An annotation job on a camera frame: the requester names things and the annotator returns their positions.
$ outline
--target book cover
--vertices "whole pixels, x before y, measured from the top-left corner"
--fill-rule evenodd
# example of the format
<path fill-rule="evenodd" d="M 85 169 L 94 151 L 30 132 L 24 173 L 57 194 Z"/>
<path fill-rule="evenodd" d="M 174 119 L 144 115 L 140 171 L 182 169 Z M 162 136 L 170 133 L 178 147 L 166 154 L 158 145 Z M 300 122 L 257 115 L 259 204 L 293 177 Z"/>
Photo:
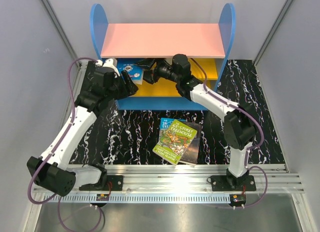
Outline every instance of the book cover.
<path fill-rule="evenodd" d="M 138 61 L 141 61 L 141 58 L 118 58 L 116 68 L 118 68 L 119 72 L 126 70 L 133 83 L 142 84 L 144 71 L 135 65 Z"/>
<path fill-rule="evenodd" d="M 153 152 L 169 163 L 177 165 L 196 134 L 197 131 L 195 129 L 178 120 L 174 120 L 159 138 L 158 143 L 153 148 Z"/>
<path fill-rule="evenodd" d="M 190 144 L 186 152 L 183 154 L 179 162 L 196 165 L 198 163 L 198 154 L 199 154 L 199 146 L 200 146 L 200 139 L 201 139 L 201 125 L 198 123 L 192 123 L 192 122 L 182 122 L 182 123 L 189 126 L 190 128 L 197 130 L 197 133 L 192 143 Z"/>

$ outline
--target gray floor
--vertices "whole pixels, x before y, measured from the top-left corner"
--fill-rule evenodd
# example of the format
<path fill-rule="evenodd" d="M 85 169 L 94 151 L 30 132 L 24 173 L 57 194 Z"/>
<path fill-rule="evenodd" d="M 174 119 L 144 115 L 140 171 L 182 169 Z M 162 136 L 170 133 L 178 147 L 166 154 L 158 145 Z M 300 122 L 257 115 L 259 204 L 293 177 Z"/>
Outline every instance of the gray floor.
<path fill-rule="evenodd" d="M 257 200 L 249 195 L 248 204 Z M 62 203 L 62 218 L 82 207 L 83 203 Z M 97 231 L 302 231 L 290 195 L 268 194 L 255 207 L 248 209 L 217 209 L 212 204 L 107 204 L 103 221 Z M 92 208 L 81 210 L 65 221 L 75 231 L 87 231 L 97 222 L 99 213 Z M 57 204 L 42 206 L 36 231 L 65 231 L 58 221 Z"/>

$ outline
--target marble tabletop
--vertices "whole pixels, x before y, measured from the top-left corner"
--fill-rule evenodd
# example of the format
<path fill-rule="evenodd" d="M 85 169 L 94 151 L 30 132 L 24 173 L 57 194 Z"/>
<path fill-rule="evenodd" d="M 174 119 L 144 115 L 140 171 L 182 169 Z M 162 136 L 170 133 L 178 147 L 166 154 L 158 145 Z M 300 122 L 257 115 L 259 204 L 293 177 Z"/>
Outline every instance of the marble tabletop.
<path fill-rule="evenodd" d="M 82 89 L 90 83 L 92 67 L 89 63 Z M 285 163 L 252 61 L 229 60 L 217 92 L 230 100 L 255 107 L 265 140 L 260 148 L 252 151 L 249 163 Z M 162 117 L 186 119 L 202 125 L 198 164 L 229 163 L 230 147 L 223 137 L 223 123 L 212 112 L 118 110 L 113 101 L 85 133 L 70 163 L 167 164 L 152 152 L 158 141 Z M 254 144 L 259 140 L 260 135 L 257 135 Z"/>

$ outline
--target blue side panel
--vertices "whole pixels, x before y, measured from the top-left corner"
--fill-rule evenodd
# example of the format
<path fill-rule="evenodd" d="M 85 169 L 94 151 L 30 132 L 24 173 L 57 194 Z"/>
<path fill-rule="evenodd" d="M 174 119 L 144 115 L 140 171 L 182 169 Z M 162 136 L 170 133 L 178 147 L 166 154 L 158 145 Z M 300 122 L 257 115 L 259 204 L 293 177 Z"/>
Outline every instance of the blue side panel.
<path fill-rule="evenodd" d="M 129 97 L 117 101 L 119 110 L 207 110 L 204 106 L 177 97 Z"/>
<path fill-rule="evenodd" d="M 94 4 L 90 12 L 90 32 L 98 59 L 101 59 L 100 54 L 104 45 L 107 28 L 108 20 L 104 8 L 100 4 Z"/>
<path fill-rule="evenodd" d="M 217 90 L 219 85 L 222 73 L 224 72 L 224 68 L 226 66 L 231 47 L 234 43 L 235 34 L 236 34 L 236 11 L 235 7 L 232 3 L 227 3 L 222 9 L 220 20 L 219 20 L 219 28 L 224 48 L 225 58 L 223 60 L 221 70 L 219 73 L 219 77 L 217 82 L 215 83 L 214 91 Z"/>

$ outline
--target wall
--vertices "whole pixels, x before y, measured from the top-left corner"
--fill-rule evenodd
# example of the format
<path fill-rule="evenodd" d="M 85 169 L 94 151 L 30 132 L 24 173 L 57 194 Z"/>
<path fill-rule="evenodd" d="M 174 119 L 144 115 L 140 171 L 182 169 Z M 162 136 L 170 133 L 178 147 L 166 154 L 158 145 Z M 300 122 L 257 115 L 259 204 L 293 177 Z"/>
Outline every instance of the wall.
<path fill-rule="evenodd" d="M 289 169 L 299 173 L 315 219 L 320 214 L 319 1 L 294 1 L 257 65 Z"/>
<path fill-rule="evenodd" d="M 236 36 L 230 58 L 254 59 L 285 0 L 50 0 L 78 56 L 96 57 L 89 27 L 94 3 L 110 23 L 217 23 L 225 3 L 233 3 Z"/>
<path fill-rule="evenodd" d="M 12 232 L 28 205 L 27 160 L 59 131 L 71 58 L 39 0 L 0 0 L 0 24 L 0 224 Z"/>

